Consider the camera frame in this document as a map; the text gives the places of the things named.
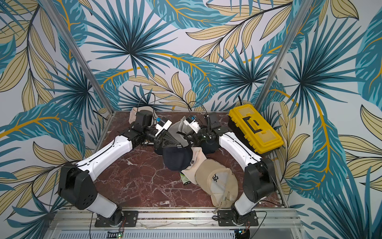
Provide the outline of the cream Colorado cap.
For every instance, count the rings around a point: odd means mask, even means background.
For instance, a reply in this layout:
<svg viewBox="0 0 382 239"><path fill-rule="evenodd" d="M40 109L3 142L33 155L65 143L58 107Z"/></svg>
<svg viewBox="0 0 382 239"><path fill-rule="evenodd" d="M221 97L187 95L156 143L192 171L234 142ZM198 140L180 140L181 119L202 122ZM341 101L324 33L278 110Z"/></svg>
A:
<svg viewBox="0 0 382 239"><path fill-rule="evenodd" d="M189 178L191 183L198 185L196 181L196 172L201 166L201 164L207 159L207 157L203 153L201 147L192 147L191 149L193 152L193 158L191 160L190 166L188 166L181 172Z"/></svg>

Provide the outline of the white perforated cap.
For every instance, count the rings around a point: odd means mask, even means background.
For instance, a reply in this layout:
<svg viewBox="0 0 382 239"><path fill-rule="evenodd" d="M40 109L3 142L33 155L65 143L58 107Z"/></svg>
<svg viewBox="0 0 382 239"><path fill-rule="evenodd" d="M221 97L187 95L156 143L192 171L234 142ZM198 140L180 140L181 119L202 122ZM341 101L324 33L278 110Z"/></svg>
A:
<svg viewBox="0 0 382 239"><path fill-rule="evenodd" d="M168 132L170 135L175 138L183 147L187 147L189 143L186 139L184 139L184 136L188 133L195 133L195 131L184 121L186 120L186 117L183 116L178 122L172 124Z"/></svg>

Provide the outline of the green black cap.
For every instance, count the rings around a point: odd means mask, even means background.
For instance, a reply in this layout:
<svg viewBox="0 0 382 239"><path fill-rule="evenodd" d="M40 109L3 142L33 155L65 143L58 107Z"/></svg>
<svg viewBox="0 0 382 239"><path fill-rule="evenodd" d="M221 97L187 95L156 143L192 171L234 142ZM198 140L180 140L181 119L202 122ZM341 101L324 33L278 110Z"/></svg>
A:
<svg viewBox="0 0 382 239"><path fill-rule="evenodd" d="M180 172L180 178L181 178L183 185L191 184L191 181L189 180L189 178L185 174L183 174L182 172Z"/></svg>

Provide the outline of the yellow black toolbox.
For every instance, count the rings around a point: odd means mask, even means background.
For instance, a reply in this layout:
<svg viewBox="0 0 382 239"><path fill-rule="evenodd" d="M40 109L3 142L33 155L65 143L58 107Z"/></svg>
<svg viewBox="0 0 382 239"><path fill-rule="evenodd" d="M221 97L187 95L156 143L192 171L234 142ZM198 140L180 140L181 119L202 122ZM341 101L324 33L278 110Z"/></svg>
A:
<svg viewBox="0 0 382 239"><path fill-rule="evenodd" d="M272 153L284 145L282 137L252 105L234 107L228 116L228 126L239 140L262 158L272 159Z"/></svg>

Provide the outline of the navy black cap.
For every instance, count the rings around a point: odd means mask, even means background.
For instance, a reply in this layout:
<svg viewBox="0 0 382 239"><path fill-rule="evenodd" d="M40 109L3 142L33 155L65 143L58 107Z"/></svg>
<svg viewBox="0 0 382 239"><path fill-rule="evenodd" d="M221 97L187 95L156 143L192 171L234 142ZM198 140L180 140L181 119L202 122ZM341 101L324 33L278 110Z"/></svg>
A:
<svg viewBox="0 0 382 239"><path fill-rule="evenodd" d="M193 151L190 146L178 148L165 147L163 149L163 161L165 166L172 171L182 171L188 168L193 159Z"/></svg>

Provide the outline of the black cap at back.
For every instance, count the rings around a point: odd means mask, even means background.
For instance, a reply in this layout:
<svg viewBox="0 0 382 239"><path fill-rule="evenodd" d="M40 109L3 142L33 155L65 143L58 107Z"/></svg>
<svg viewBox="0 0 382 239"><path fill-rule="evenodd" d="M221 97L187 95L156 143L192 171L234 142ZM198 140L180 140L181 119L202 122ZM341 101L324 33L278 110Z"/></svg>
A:
<svg viewBox="0 0 382 239"><path fill-rule="evenodd" d="M201 148L204 154L212 154L220 148L220 145L215 140L204 140L201 142Z"/></svg>

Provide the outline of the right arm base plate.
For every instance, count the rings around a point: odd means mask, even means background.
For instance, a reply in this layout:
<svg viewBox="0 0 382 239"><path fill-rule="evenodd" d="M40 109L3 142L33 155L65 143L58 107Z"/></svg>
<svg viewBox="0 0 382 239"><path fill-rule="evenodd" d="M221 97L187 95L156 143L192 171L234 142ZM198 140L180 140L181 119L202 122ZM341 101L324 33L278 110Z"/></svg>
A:
<svg viewBox="0 0 382 239"><path fill-rule="evenodd" d="M245 215L239 215L235 210L219 210L216 216L220 227L254 227L259 225L255 211L251 211Z"/></svg>

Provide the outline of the tan khaki cap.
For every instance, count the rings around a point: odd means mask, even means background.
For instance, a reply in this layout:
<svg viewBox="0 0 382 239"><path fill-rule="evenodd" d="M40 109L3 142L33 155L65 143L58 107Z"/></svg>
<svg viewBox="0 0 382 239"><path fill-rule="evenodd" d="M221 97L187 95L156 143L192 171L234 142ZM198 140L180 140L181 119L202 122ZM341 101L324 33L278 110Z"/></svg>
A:
<svg viewBox="0 0 382 239"><path fill-rule="evenodd" d="M229 209L238 197L238 181L230 168L207 159L196 171L197 184L211 197L214 214Z"/></svg>

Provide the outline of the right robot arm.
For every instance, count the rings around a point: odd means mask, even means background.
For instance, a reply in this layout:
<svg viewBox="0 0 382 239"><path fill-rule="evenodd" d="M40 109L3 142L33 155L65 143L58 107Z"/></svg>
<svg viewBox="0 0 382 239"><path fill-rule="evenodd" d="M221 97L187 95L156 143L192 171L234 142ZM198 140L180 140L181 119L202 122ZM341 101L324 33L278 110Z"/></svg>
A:
<svg viewBox="0 0 382 239"><path fill-rule="evenodd" d="M231 207L235 217L244 217L276 191L273 163L250 150L237 131L220 123L201 127L194 116L183 117L176 128L193 152L182 173L211 197L217 210ZM232 170L206 156L219 148L229 152L244 172L242 195L238 194L238 181Z"/></svg>

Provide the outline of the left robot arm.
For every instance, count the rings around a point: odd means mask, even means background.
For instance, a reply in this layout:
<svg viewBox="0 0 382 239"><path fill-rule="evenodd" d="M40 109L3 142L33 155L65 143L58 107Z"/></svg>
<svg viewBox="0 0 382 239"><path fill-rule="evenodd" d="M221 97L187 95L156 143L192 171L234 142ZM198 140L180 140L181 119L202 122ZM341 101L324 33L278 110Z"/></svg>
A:
<svg viewBox="0 0 382 239"><path fill-rule="evenodd" d="M190 146L182 146L170 133L172 122L155 118L148 110L136 113L136 119L112 142L92 156L78 163L65 163L60 172L58 194L79 210L88 210L104 217L111 217L118 205L102 196L94 181L117 159L148 141L154 144L157 154L163 156L166 167L182 171L192 162Z"/></svg>

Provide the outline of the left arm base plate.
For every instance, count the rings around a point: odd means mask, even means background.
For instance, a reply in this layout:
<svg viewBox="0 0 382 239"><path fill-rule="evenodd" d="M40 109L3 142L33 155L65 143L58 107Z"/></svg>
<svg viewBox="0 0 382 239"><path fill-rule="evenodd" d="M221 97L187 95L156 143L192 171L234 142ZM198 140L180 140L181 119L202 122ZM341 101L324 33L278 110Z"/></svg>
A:
<svg viewBox="0 0 382 239"><path fill-rule="evenodd" d="M117 210L110 218L106 218L97 214L95 222L96 228L133 228L136 226L138 219L138 211L121 211Z"/></svg>

